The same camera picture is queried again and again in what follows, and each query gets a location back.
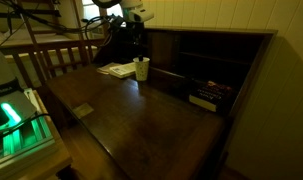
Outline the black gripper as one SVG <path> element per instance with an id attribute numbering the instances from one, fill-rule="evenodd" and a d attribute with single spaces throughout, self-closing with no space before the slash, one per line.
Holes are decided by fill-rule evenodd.
<path id="1" fill-rule="evenodd" d="M 112 15 L 111 35 L 109 52 L 111 59 L 138 58 L 138 47 L 133 41 L 132 32 L 126 28 L 126 23 L 121 16 Z"/>

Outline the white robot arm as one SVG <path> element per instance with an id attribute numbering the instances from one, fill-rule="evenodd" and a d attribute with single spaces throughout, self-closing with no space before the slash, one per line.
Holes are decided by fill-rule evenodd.
<path id="1" fill-rule="evenodd" d="M 126 28 L 132 32 L 133 41 L 138 47 L 138 60 L 143 60 L 142 32 L 144 23 L 154 17 L 154 13 L 143 6 L 142 0 L 92 0 L 99 8 L 107 9 L 120 5 Z"/>

